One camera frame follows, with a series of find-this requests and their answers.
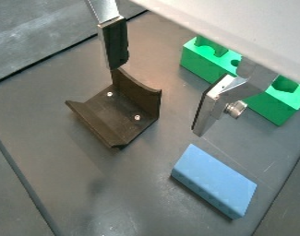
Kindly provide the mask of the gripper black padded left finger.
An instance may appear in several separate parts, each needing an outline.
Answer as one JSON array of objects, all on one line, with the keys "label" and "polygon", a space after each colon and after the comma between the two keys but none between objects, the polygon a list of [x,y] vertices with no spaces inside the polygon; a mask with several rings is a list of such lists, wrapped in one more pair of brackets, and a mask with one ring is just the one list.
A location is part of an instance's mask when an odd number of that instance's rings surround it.
[{"label": "gripper black padded left finger", "polygon": [[115,70],[129,60],[127,18],[119,12],[116,0],[87,0],[87,4],[97,20],[109,69]]}]

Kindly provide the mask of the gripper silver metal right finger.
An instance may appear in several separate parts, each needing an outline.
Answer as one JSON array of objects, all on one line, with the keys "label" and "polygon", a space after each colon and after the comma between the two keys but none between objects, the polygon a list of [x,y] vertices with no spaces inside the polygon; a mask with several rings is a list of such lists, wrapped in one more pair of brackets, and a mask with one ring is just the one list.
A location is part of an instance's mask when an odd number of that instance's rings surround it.
[{"label": "gripper silver metal right finger", "polygon": [[192,124],[194,133],[203,136],[224,113],[238,119],[247,108],[244,99],[263,93],[276,78],[274,70],[243,58],[238,77],[223,76],[203,93]]}]

